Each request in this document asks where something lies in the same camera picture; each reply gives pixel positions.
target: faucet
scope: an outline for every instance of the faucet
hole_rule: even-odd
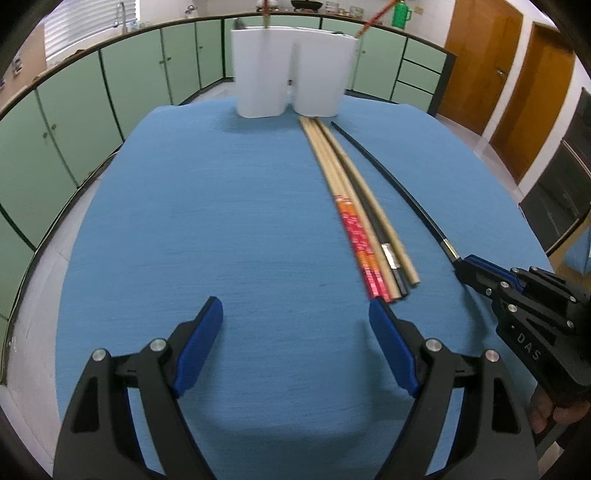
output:
[[[121,21],[123,24],[123,28],[121,29],[121,34],[125,35],[127,30],[127,12],[125,11],[125,4],[123,2],[119,2],[117,4],[117,10],[115,10],[115,27],[119,26],[119,10],[121,10]]]

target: drawer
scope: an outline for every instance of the drawer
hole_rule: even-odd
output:
[[[441,73],[447,54],[412,38],[408,39],[404,58]]]
[[[439,74],[404,60],[400,67],[398,81],[408,83],[429,93],[435,93],[439,83]]]
[[[407,103],[409,105],[417,107],[423,112],[429,110],[431,105],[431,99],[433,95],[430,93],[419,90],[418,88],[405,85],[404,83],[396,82],[394,87],[394,94],[392,95],[392,101],[396,103]]]

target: black stick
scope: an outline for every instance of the black stick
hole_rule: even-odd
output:
[[[394,189],[400,194],[400,196],[404,199],[406,203],[408,203],[409,207],[413,209],[414,213],[421,219],[423,224],[427,227],[429,232],[433,235],[437,243],[443,248],[443,251],[446,253],[449,260],[454,263],[456,260],[461,259],[460,255],[457,254],[456,249],[453,248],[450,241],[447,239],[443,231],[439,228],[439,226],[435,223],[435,221],[431,218],[431,216],[425,211],[425,209],[417,202],[417,199],[412,196],[412,194],[398,181],[398,179],[390,173],[390,171],[384,167],[380,161],[375,158],[363,145],[361,145],[357,140],[355,140],[351,135],[349,135],[345,130],[343,130],[340,126],[336,123],[330,123],[337,132],[339,132],[343,137],[345,137],[359,152],[369,160],[369,162],[375,167],[375,169],[381,174],[382,177],[386,179],[386,181],[394,187]]]

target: table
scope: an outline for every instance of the table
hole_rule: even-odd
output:
[[[518,206],[464,143],[407,105],[345,98],[337,122],[380,159],[460,255],[503,267],[547,258]],[[421,284],[396,314],[451,350],[495,348],[525,403],[534,381],[494,332],[488,302],[342,137],[407,247]],[[219,479],[371,479],[412,399],[368,322],[368,299],[324,179],[297,121],[243,119],[235,99],[162,107],[131,134],[101,182],[70,261],[56,341],[63,418],[98,347],[139,351],[192,319],[210,295],[222,331],[180,406]],[[134,420],[158,460],[139,395]],[[443,466],[455,393],[431,469]]]

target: blue gripper pad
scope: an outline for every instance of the blue gripper pad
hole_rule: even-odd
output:
[[[481,267],[484,270],[489,271],[493,275],[505,280],[511,287],[516,289],[519,293],[523,293],[523,287],[519,283],[519,279],[515,275],[513,275],[508,270],[505,270],[494,263],[491,263],[483,258],[477,257],[476,255],[468,255],[465,261],[471,263],[472,265],[476,265],[477,267]]]
[[[222,302],[216,298],[204,313],[183,351],[178,356],[177,376],[174,380],[173,390],[179,397],[194,386],[197,381],[203,364],[222,327],[222,320]]]
[[[416,375],[414,355],[377,300],[369,302],[369,324],[378,339],[396,383],[411,396],[416,397],[421,385]]]

